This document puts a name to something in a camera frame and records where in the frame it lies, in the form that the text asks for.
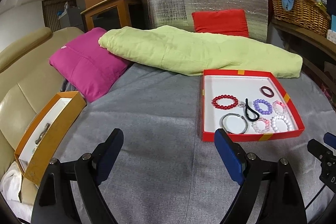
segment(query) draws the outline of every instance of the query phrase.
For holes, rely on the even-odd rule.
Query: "bracelet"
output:
[[[280,112],[278,109],[277,109],[277,104],[278,105],[281,105],[282,107],[282,112]],[[287,108],[285,106],[284,103],[280,102],[280,101],[274,101],[273,104],[273,109],[274,109],[274,112],[277,114],[277,115],[286,115],[287,114]]]
[[[232,133],[232,132],[228,131],[228,130],[225,128],[224,124],[223,124],[223,121],[224,121],[224,119],[225,119],[227,116],[237,116],[237,117],[241,117],[241,118],[243,119],[243,121],[244,121],[244,123],[245,123],[245,128],[244,128],[244,130],[242,131],[242,133],[237,133],[237,134],[244,134],[244,133],[247,131],[247,128],[248,128],[249,125],[248,125],[247,121],[245,120],[245,117],[244,117],[244,116],[241,116],[241,115],[239,115],[239,114],[235,114],[235,113],[228,113],[228,114],[224,115],[223,117],[221,117],[221,119],[220,119],[220,121],[219,121],[219,126],[221,126],[221,128],[224,129],[225,133],[227,133],[227,134],[228,134],[228,133]]]
[[[243,106],[245,107],[245,116],[246,118],[250,121],[250,122],[255,122],[260,118],[260,115],[258,112],[255,112],[253,109],[250,108],[249,106],[249,100],[246,98],[245,99],[245,104],[239,104],[238,106]],[[247,113],[247,110],[251,111],[252,113],[254,113],[256,115],[256,117],[254,119],[250,118],[249,114]]]
[[[257,121],[252,123],[252,127],[256,133],[264,134],[269,131],[270,125],[269,125],[269,120],[260,117],[258,121],[264,122],[265,123],[265,129],[261,130],[257,126]]]
[[[265,105],[267,105],[267,109],[268,110],[262,110],[260,107],[259,107],[259,103],[263,103]],[[272,111],[272,106],[271,106],[271,103],[263,100],[263,99],[257,99],[253,102],[253,105],[254,105],[254,108],[256,111],[258,111],[259,113],[263,114],[263,115],[269,115],[271,114],[273,111]]]
[[[271,94],[267,94],[266,92],[264,92],[264,90],[268,90],[269,92],[271,92]],[[263,95],[265,95],[266,97],[268,97],[268,98],[272,98],[273,96],[274,96],[274,92],[273,92],[273,90],[271,90],[268,86],[262,86],[261,88],[260,88],[260,91],[261,91],[261,93],[263,94]]]
[[[276,122],[277,120],[283,120],[287,124],[287,131],[293,130],[292,123],[289,121],[287,117],[285,117],[284,115],[276,115],[271,119],[272,128],[275,133],[280,132],[280,130],[277,128],[277,122]]]
[[[31,151],[31,154],[33,155],[37,149],[37,147],[39,146],[39,143],[41,142],[41,140],[43,139],[44,135],[46,135],[46,133],[48,132],[50,128],[50,123],[46,123],[42,133],[40,134],[40,136],[37,138],[37,140],[35,141],[36,146],[33,148],[33,150]]]
[[[234,101],[234,103],[232,105],[228,105],[228,106],[223,106],[223,105],[219,105],[217,104],[217,100],[219,99],[232,99]],[[220,96],[217,96],[215,98],[212,99],[212,102],[213,106],[215,108],[219,108],[219,109],[224,109],[224,110],[228,110],[228,109],[231,109],[231,108],[234,108],[238,105],[238,99],[232,95],[220,95]]]

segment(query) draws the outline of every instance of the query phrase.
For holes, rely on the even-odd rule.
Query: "orange box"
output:
[[[59,92],[36,115],[14,152],[25,178],[40,185],[50,159],[85,106],[86,102],[78,91]],[[35,141],[47,123],[50,127],[36,146]]]

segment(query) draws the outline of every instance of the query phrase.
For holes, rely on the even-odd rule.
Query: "screw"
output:
[[[57,159],[56,159],[56,158],[51,158],[50,161],[49,161],[49,163],[50,163],[51,165],[54,165],[56,162],[57,162]]]
[[[247,158],[249,160],[255,160],[257,158],[255,153],[247,153]]]
[[[85,154],[83,154],[83,156],[82,156],[82,159],[83,160],[89,160],[91,158],[91,154],[90,153],[85,153]]]
[[[281,158],[281,159],[280,159],[280,162],[281,162],[283,165],[287,165],[287,164],[288,164],[288,160],[285,159],[285,158]]]

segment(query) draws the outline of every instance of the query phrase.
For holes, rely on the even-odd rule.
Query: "metal bracelet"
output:
[[[42,131],[42,133],[40,134],[40,136],[38,137],[38,139],[35,141],[35,144],[39,144],[41,142],[41,140],[43,139],[44,135],[46,135],[48,129],[50,127],[50,123],[47,123],[44,127],[44,130]]]
[[[247,131],[249,124],[247,123],[247,121],[246,121],[246,119],[245,119],[244,116],[239,115],[239,114],[236,114],[236,113],[228,113],[228,114],[224,115],[223,117],[221,117],[221,119],[220,119],[220,121],[219,121],[219,125],[221,126],[221,128],[224,129],[225,133],[227,133],[227,134],[232,133],[232,132],[228,131],[228,130],[225,128],[224,124],[223,124],[223,121],[224,121],[224,119],[225,119],[227,116],[237,116],[237,117],[240,117],[240,118],[243,119],[243,121],[244,121],[244,123],[245,123],[245,128],[244,128],[244,130],[242,131],[242,133],[238,133],[238,134],[244,134],[244,133]]]

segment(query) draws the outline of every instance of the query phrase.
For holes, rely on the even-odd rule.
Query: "purple beaded bracelet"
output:
[[[259,103],[263,103],[265,105],[267,105],[267,108],[268,110],[262,110],[260,107],[259,107]],[[273,112],[272,110],[272,105],[271,103],[265,101],[265,100],[262,100],[262,99],[257,99],[253,102],[253,106],[255,108],[256,111],[258,111],[260,114],[263,114],[263,115],[269,115]]]

